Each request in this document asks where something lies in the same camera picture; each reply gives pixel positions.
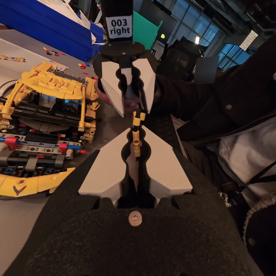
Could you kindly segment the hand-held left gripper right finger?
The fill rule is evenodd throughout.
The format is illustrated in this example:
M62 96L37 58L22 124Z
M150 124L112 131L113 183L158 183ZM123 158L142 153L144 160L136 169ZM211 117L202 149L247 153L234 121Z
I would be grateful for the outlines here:
M192 185L181 165L183 155L145 126L139 158L138 207L154 208L162 198L192 192Z

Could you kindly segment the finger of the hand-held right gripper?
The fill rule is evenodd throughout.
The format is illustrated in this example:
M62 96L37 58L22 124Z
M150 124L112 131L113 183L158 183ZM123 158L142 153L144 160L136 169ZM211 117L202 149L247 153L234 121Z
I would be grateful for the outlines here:
M132 62L132 76L138 90L141 107L145 113L149 114L153 105L156 75L147 58Z
M124 118L123 91L119 88L120 79L116 76L118 70L120 70L118 63L102 62L101 84L113 107Z

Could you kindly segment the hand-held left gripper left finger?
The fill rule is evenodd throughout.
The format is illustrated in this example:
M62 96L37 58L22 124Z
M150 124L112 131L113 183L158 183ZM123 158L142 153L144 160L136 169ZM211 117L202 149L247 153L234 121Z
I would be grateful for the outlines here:
M134 181L130 177L126 161L131 154L132 141L132 129L128 128L103 146L78 193L110 198L114 205L120 198L126 202L132 201Z

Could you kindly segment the yellow connector brick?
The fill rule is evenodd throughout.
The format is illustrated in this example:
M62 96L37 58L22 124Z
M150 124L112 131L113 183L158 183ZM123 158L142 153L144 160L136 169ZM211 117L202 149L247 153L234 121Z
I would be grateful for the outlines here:
M140 147L142 146L142 142L140 140L140 123L145 120L146 114L141 111L141 109L137 109L133 112L133 147L134 147L134 155L136 161L139 160L140 157Z

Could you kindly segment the yellow toy brick car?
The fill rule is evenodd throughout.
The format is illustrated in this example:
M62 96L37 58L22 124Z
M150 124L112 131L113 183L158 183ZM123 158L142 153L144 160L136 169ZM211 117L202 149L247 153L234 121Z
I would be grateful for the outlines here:
M92 143L98 94L95 78L61 72L42 62L1 95L0 195L19 198L53 193L75 169L66 162Z

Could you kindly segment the person's right forearm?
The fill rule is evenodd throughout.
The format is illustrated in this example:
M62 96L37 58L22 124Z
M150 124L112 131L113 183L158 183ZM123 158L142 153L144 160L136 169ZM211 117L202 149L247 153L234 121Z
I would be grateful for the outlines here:
M157 75L157 90L151 114L169 114L186 122L180 127L183 136L206 137L222 133L230 125L218 97L219 88L227 80L229 73L219 73L213 84L195 85L191 82L171 80Z

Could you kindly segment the grey desk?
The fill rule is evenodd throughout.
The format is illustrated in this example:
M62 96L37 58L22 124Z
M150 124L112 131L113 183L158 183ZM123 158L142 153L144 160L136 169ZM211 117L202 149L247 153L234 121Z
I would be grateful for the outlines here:
M61 52L64 53L63 50L58 50L14 29L1 29L0 35L1 39L67 66L66 72L70 74L84 78L83 71L85 71L89 73L89 77L95 76L97 78L92 67L81 70L78 64L82 63L82 60L67 53L65 55L60 54ZM111 106L102 100L98 100L98 102L100 107L96 114L102 119L102 122L97 123L93 142L84 147L90 153L103 147L132 123L131 114L122 118ZM1 275L4 274L26 243L37 217L49 198L45 195L35 195L1 200Z

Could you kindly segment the person's right hand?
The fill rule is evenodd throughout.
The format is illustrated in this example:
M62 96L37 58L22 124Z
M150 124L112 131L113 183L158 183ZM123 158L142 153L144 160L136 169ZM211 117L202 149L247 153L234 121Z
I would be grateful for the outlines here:
M101 92L98 88L98 81L94 84L95 91L98 94L98 97L105 102L107 105L113 106L111 101L109 100L108 96ZM139 108L140 104L140 98L135 96L134 98L124 98L124 106L125 106L125 112L127 113L133 113Z

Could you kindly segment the scattered small coloured bricks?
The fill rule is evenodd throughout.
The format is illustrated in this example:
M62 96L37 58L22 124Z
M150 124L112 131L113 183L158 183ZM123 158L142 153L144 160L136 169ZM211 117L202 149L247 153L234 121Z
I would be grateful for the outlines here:
M47 58L53 61L55 65L60 66L60 70L79 77L92 77L94 69L91 63L79 60L65 52L43 47Z

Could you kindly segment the crumpled white paper wrappers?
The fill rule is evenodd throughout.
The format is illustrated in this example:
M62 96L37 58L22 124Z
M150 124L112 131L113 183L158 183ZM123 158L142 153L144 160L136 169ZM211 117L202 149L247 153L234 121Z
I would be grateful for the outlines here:
M69 1L39 0L39 2L47 6L48 8L51 8L60 15L65 16L71 21L74 21L80 26L89 29L91 31L91 39L93 45L103 46L105 44L103 39L102 25L94 24L93 22L88 20L81 11L80 16L77 15L69 5Z

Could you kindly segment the blue plastic bin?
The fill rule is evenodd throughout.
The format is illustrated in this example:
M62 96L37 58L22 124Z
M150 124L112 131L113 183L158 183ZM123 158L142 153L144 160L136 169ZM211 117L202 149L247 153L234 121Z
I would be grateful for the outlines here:
M82 61L100 52L91 31L39 1L0 1L1 23Z

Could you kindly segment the white shirt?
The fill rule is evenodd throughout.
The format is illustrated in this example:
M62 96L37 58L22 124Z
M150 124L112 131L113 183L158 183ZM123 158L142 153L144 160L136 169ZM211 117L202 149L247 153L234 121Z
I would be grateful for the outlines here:
M221 138L218 156L228 176L239 185L248 183L276 159L275 120Z

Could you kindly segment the white instruction booklet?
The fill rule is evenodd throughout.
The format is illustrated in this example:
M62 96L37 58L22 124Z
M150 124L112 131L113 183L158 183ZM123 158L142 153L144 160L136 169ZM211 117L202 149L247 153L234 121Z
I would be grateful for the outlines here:
M39 65L42 62L56 65L57 69L61 71L67 69L64 65L56 64L43 56L3 39L0 39L0 54L14 58L22 57L26 60L25 62L12 60L0 61L0 96L3 96L6 90L9 90L11 86L15 85L18 79L21 79L22 73L31 71L34 66Z

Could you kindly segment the dark wall screen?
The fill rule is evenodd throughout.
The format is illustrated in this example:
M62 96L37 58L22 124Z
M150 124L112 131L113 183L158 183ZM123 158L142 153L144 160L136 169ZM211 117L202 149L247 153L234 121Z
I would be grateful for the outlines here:
M139 14L157 26L163 21L163 28L173 29L177 23L171 16L172 12L158 1L143 0Z

